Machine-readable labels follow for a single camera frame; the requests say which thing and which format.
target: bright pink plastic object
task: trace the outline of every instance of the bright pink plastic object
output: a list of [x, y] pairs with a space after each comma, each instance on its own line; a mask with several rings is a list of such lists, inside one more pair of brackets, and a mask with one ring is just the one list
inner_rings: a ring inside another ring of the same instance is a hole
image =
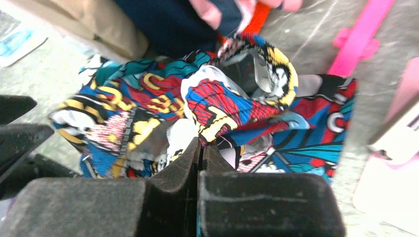
[[373, 39], [381, 22], [395, 0], [369, 0], [352, 30], [343, 29], [334, 40], [340, 47], [328, 74], [348, 77], [361, 58], [369, 58], [377, 51], [380, 42]]

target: orange fabric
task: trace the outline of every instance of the orange fabric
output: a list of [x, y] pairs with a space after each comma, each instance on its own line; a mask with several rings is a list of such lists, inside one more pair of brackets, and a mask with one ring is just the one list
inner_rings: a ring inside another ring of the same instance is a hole
[[[270, 11], [270, 7], [258, 1], [254, 10], [253, 18], [251, 19], [249, 25], [243, 32], [255, 34], [259, 33], [259, 31], [262, 29], [263, 24], [265, 24], [265, 21], [268, 18]], [[225, 42], [225, 38], [222, 35], [218, 34], [218, 37], [221, 43]]]

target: gray floor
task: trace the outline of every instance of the gray floor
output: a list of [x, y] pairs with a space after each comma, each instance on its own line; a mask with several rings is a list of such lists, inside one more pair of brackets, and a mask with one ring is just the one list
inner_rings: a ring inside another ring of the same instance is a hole
[[[299, 74], [325, 73], [338, 51], [332, 45], [334, 37], [340, 29], [353, 26], [366, 2], [305, 0], [298, 14], [272, 13], [261, 34], [285, 52]], [[419, 56], [418, 12], [418, 0], [396, 1], [377, 33], [380, 49], [354, 73], [359, 93], [333, 183], [349, 237], [412, 236], [357, 211], [352, 195], [368, 157], [367, 139], [383, 120], [406, 63]], [[48, 40], [14, 66], [0, 69], [0, 94], [31, 95], [39, 105], [20, 121], [47, 122], [48, 112], [80, 88], [76, 72], [82, 60], [66, 44]], [[78, 169], [78, 154], [57, 134], [39, 151]]]

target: beige cloth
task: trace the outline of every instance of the beige cloth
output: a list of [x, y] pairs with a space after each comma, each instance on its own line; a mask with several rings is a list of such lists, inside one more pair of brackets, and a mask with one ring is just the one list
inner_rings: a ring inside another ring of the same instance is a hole
[[0, 5], [22, 22], [52, 27], [113, 61], [136, 60], [148, 48], [146, 37], [112, 0], [0, 0]]

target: pink and navy striped cloth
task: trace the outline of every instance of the pink and navy striped cloth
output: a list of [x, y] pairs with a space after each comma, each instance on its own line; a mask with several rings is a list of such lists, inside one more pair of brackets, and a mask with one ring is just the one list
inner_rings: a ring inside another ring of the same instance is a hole
[[[241, 33], [251, 22], [257, 0], [189, 0], [208, 25], [225, 37]], [[295, 12], [302, 0], [260, 0], [272, 9]]]

